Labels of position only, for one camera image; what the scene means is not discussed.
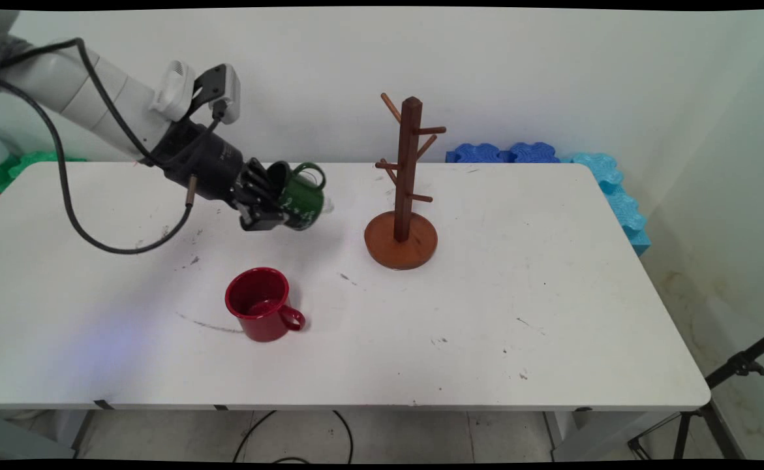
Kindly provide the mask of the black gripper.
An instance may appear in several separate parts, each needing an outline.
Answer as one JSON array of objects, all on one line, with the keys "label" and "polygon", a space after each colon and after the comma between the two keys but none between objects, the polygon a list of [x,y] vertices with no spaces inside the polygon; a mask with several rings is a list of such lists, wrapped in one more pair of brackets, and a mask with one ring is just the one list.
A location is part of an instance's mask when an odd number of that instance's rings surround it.
[{"label": "black gripper", "polygon": [[[287,214],[271,199],[280,196],[283,187],[271,179],[257,158],[244,163],[241,152],[214,132],[198,140],[206,130],[205,125],[188,119],[181,125],[171,125],[159,143],[159,167],[165,178],[188,187],[190,176],[195,175],[196,195],[234,203],[239,225],[245,232],[271,231],[285,225]],[[235,185],[242,166],[244,181],[259,190],[251,191],[250,185]]]}]

